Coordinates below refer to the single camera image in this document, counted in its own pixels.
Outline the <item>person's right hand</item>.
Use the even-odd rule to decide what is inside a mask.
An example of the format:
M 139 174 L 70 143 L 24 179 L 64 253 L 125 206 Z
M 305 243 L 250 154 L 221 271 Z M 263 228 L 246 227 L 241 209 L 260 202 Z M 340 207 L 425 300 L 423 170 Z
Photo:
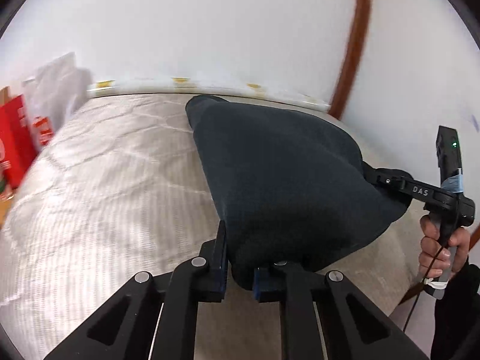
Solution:
M 457 228 L 448 240 L 448 246 L 442 248 L 439 243 L 439 229 L 426 214 L 420 219 L 424 236 L 421 239 L 421 252 L 418 257 L 419 274 L 426 278 L 439 278 L 450 271 L 452 279 L 464 267 L 470 250 L 470 233 L 467 229 Z

